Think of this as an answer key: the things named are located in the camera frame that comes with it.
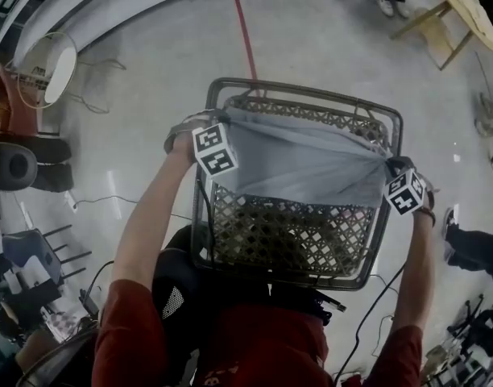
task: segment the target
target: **wooden table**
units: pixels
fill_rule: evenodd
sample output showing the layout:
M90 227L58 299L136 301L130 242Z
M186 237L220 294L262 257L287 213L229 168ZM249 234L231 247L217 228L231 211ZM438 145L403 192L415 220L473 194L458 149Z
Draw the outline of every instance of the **wooden table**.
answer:
M481 42L487 46L490 50L493 51L493 26L488 19L488 16L484 9L482 14L484 17L480 18L477 22L472 17L472 14L469 12L467 8L470 4L472 4L469 0L445 0L441 2L433 9L426 11L424 14L419 15L411 22L409 22L406 26L402 27L398 32L391 36L392 40L399 39L405 33L418 28L422 23L427 21L433 16L437 16L438 18L442 18L447 13L449 13L452 9L458 13L459 17L462 18L463 22L468 26L469 31L463 37L462 41L458 44L458 46L450 53L447 60L440 66L440 70L443 70L447 67L447 65L453 61L454 57L458 55L458 53L466 46L472 36L476 36Z

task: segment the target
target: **red line on floor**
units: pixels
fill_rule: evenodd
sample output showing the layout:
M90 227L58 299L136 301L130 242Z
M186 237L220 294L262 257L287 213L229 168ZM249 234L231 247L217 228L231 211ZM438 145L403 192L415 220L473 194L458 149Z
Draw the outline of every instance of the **red line on floor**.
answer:
M236 9L238 10L239 23L241 24L241 31L243 33L243 41L245 42L246 55L248 57L248 64L250 65L250 72L252 79L257 80L257 71L255 70L254 53L252 52L252 46L250 44L250 36L248 35L247 22L245 21L245 15L243 14L243 8L241 2L236 1Z

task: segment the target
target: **foot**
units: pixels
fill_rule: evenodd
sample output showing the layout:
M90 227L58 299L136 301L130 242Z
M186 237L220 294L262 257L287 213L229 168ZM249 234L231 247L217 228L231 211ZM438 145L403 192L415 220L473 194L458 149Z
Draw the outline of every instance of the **foot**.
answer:
M445 212L445 217L443 219L443 228L441 229L441 236L444 240L447 237L447 231L449 230L449 228L457 224L458 220L456 219L454 208L449 208L447 212Z
M445 252L443 253L443 260L448 264L452 255L454 255L455 250L450 246L450 243L445 241Z
M411 9L405 2L395 2L395 7L397 13L404 19L409 19L411 17Z
M389 0L377 0L377 4L379 5L379 9L381 9L386 16L393 17L395 15L392 2Z

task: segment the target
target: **red sleeve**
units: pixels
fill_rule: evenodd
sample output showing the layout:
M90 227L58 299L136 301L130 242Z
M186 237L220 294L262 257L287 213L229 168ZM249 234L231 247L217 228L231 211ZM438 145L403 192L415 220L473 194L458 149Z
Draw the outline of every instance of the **red sleeve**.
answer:
M167 368L164 330L150 290L133 281L113 282L96 342L92 386L161 385Z
M419 387L422 330L410 326L390 334L363 387Z

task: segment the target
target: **round white object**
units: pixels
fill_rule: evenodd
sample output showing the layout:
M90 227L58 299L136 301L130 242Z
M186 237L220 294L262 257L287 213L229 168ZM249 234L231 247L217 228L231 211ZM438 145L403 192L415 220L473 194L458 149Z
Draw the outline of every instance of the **round white object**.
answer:
M56 62L48 87L44 94L46 103L55 103L59 100L62 93L71 80L71 76L77 66L77 50L73 46L68 46L62 50Z

